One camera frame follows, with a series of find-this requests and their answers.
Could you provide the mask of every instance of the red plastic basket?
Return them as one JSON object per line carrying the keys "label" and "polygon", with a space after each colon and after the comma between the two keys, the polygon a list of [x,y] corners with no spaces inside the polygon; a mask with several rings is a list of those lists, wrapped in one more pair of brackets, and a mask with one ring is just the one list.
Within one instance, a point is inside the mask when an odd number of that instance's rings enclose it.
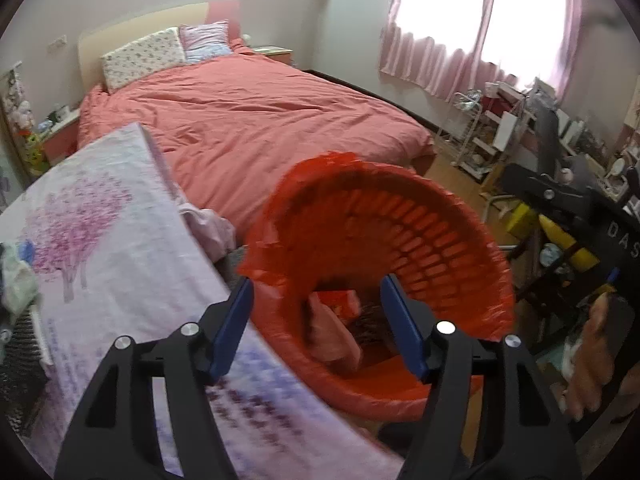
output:
{"label": "red plastic basket", "polygon": [[369,420],[416,420],[429,388],[400,356],[345,378],[305,345],[301,305],[312,291],[330,284],[375,296],[390,272],[469,335],[498,339],[512,327],[510,268],[476,213],[430,180],[351,153],[306,160],[284,177],[241,267],[255,284],[253,322],[319,397]]}

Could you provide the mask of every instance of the white wall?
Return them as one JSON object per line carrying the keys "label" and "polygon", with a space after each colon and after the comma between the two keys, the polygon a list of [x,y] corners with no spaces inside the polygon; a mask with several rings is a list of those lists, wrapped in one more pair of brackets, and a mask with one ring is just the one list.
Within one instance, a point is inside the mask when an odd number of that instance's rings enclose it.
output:
{"label": "white wall", "polygon": [[[390,0],[327,0],[321,11],[314,69],[366,88],[440,125],[446,104],[421,88],[378,71],[382,28]],[[446,12],[446,2],[437,12]],[[614,15],[613,0],[586,0],[587,12]],[[533,37],[529,38],[534,48]],[[640,43],[628,24],[622,30],[593,27],[578,52],[563,108],[590,115],[613,143],[620,133],[640,73]]]}
{"label": "white wall", "polygon": [[[152,10],[210,0],[25,0],[0,39],[0,73],[22,60],[22,76],[37,120],[54,104],[74,104],[84,92],[77,42],[84,30]],[[306,68],[316,30],[316,0],[240,0],[242,31],[257,43],[296,50]],[[47,45],[66,34],[68,46],[54,54]]]}

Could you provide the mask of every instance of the pink headboard panel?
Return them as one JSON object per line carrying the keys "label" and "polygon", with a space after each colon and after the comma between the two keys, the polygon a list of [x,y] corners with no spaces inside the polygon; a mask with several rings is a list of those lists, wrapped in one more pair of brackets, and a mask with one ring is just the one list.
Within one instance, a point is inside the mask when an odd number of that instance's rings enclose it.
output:
{"label": "pink headboard panel", "polygon": [[240,37],[240,7],[237,0],[215,0],[209,2],[206,23],[229,20],[229,41]]}

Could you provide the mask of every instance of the pink curtain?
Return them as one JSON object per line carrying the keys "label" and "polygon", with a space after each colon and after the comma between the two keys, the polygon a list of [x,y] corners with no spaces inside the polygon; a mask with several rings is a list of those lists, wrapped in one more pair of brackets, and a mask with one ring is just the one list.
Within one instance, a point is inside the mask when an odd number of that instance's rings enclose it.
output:
{"label": "pink curtain", "polygon": [[[476,41],[469,52],[461,49],[447,52],[446,46],[437,44],[434,38],[415,39],[411,32],[403,31],[396,23],[402,0],[392,0],[388,20],[383,34],[380,71],[413,82],[429,94],[441,99],[450,99],[455,92],[471,88],[484,88],[485,82],[505,81],[515,85],[518,77],[505,73],[499,62],[482,59],[487,31],[491,22],[494,0],[484,0]],[[534,12],[535,1],[529,6]],[[447,12],[445,2],[434,2],[425,12]],[[514,19],[520,10],[514,10]],[[564,93],[577,50],[582,0],[567,0],[564,40],[554,69],[553,81],[559,97]],[[451,16],[456,25],[456,17]],[[523,48],[534,48],[535,31],[530,38],[523,38]]]}

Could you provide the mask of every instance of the wall outlet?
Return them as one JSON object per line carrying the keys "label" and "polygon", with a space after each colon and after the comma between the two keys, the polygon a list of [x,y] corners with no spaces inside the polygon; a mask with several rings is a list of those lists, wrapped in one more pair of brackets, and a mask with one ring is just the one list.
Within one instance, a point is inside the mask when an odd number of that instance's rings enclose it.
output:
{"label": "wall outlet", "polygon": [[47,45],[47,52],[53,54],[54,52],[59,51],[67,43],[68,41],[66,40],[66,34],[64,36],[60,36],[59,38],[57,38],[57,40]]}

